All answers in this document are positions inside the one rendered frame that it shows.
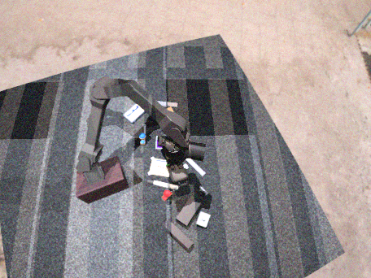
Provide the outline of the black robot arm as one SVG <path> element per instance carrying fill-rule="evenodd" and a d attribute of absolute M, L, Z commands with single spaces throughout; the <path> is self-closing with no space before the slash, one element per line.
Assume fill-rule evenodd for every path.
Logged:
<path fill-rule="evenodd" d="M 206 141 L 190 138 L 190 132 L 183 117 L 164 108 L 135 80 L 111 79 L 104 76 L 89 88 L 91 111 L 88 132 L 76 165 L 78 172 L 84 173 L 88 181 L 87 185 L 104 180 L 105 171 L 102 164 L 98 162 L 103 152 L 99 137 L 107 104 L 112 98 L 118 97 L 131 98 L 159 124 L 166 136 L 159 137 L 158 146 L 164 147 L 164 152 L 168 157 L 176 158 L 182 151 L 181 163 L 185 162 L 185 159 L 203 161 Z"/>

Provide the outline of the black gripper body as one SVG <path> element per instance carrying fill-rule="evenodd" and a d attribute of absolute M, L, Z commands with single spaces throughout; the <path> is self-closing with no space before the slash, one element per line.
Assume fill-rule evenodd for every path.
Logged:
<path fill-rule="evenodd" d="M 158 142 L 159 142 L 159 137 L 160 136 L 166 136 L 166 135 L 165 135 L 165 133 L 161 134 L 161 135 L 158 135 L 158 137 L 157 137 Z M 188 176 L 187 170 L 186 170 L 186 168 L 183 168 L 183 165 L 181 163 L 181 156 L 183 156 L 182 151 L 181 151 L 181 154 L 179 156 L 177 156 L 176 158 L 171 158 L 171 157 L 168 157 L 165 154 L 164 147 L 162 147 L 162 148 L 163 148 L 163 154 L 164 154 L 166 164 L 167 165 L 170 164 L 170 167 L 172 169 L 172 172 L 169 173 L 169 178 L 170 178 L 171 182 L 173 184 L 176 184 L 176 183 L 182 182 L 184 180 L 188 180 L 189 176 Z"/>

